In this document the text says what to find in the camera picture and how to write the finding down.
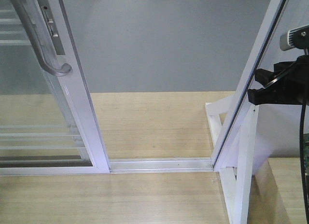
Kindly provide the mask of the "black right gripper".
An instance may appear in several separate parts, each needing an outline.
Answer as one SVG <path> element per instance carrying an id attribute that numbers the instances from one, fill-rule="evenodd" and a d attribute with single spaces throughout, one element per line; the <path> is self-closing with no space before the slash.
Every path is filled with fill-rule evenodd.
<path id="1" fill-rule="evenodd" d="M 287 72 L 285 76 L 275 83 L 275 92 L 263 89 L 273 84 L 277 76 Z M 309 57 L 302 55 L 296 61 L 284 61 L 274 64 L 274 72 L 257 69 L 255 80 L 263 86 L 261 89 L 248 89 L 247 95 L 250 103 L 300 105 L 305 99 L 309 101 Z"/>

